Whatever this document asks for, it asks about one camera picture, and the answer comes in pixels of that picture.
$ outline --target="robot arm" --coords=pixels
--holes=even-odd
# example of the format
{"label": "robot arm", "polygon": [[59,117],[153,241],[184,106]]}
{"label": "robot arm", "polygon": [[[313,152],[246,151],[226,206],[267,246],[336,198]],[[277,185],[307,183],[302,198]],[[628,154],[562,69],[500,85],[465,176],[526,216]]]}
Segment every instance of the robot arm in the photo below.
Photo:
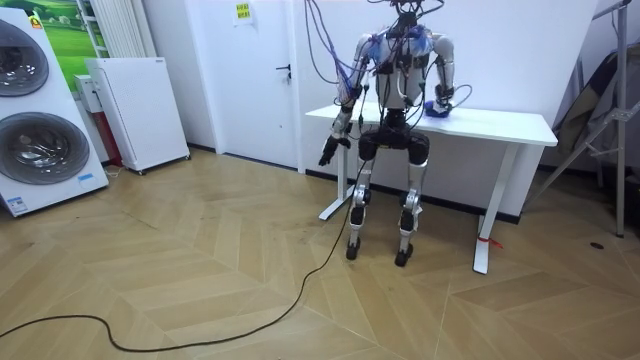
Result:
{"label": "robot arm", "polygon": [[429,102],[425,112],[429,116],[446,117],[453,108],[450,101],[455,88],[453,86],[453,42],[442,34],[433,34],[433,50],[438,55],[436,66],[440,84],[436,86],[436,101]]}
{"label": "robot arm", "polygon": [[351,143],[345,137],[345,133],[351,121],[353,106],[362,92],[360,82],[366,74],[367,65],[371,60],[369,53],[374,43],[374,35],[367,34],[360,38],[349,77],[346,77],[340,64],[336,64],[338,69],[338,101],[341,104],[340,113],[338,113],[338,116],[333,122],[331,135],[324,143],[322,157],[319,161],[320,166],[327,165],[331,162],[331,158],[335,154],[338,145],[343,145],[348,148],[351,146]]}

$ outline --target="washing machine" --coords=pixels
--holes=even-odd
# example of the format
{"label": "washing machine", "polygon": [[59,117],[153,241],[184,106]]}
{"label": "washing machine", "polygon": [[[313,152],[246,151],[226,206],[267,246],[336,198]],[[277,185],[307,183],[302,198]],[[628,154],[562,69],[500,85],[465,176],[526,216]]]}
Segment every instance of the washing machine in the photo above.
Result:
{"label": "washing machine", "polygon": [[108,184],[40,22],[0,8],[0,197],[22,215]]}

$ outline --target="white desk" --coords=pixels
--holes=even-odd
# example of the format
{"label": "white desk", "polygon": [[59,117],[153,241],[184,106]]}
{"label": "white desk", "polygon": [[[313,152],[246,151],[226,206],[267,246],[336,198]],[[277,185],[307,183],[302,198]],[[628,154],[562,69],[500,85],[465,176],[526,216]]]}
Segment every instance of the white desk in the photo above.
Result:
{"label": "white desk", "polygon": [[[353,121],[357,121],[360,104],[358,102],[354,107]],[[307,115],[335,119],[339,110],[338,106],[331,105],[308,112]],[[362,115],[365,124],[378,124],[380,122],[378,104],[365,103]],[[415,130],[509,143],[502,158],[502,165],[487,206],[487,212],[484,216],[480,216],[479,221],[473,270],[486,274],[489,268],[491,228],[496,219],[505,186],[509,181],[518,147],[520,144],[555,146],[558,139],[541,115],[462,108],[454,109],[449,117],[444,119],[423,116]],[[347,188],[347,149],[340,146],[336,156],[338,158],[338,198],[320,214],[322,220],[327,220],[353,194],[354,186]]]}

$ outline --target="red object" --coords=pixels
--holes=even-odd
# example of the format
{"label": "red object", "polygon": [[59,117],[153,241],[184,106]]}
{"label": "red object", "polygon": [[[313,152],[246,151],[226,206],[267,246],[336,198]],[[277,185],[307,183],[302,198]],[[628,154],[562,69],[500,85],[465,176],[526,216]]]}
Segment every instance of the red object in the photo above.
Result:
{"label": "red object", "polygon": [[502,246],[502,244],[500,244],[499,242],[493,240],[492,238],[488,238],[488,239],[484,239],[479,237],[478,240],[482,241],[482,242],[488,242],[491,245],[495,245],[497,247],[499,247],[500,249],[504,249],[504,246]]}
{"label": "red object", "polygon": [[107,150],[109,161],[111,161],[113,165],[122,167],[122,156],[120,156],[118,145],[116,145],[116,139],[113,137],[113,133],[111,132],[111,128],[107,122],[107,116],[104,112],[92,113],[91,116],[93,117],[93,121],[96,123],[104,148]]}

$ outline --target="washing machine door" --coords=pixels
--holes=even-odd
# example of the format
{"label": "washing machine door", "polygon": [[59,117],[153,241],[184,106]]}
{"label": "washing machine door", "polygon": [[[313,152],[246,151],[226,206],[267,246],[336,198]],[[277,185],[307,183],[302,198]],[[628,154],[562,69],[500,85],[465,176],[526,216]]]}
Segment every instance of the washing machine door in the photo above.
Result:
{"label": "washing machine door", "polygon": [[49,76],[47,57],[29,35],[0,20],[0,96],[23,96]]}
{"label": "washing machine door", "polygon": [[50,185],[78,174],[90,155],[77,126],[59,116],[26,112],[0,120],[0,173],[33,185]]}

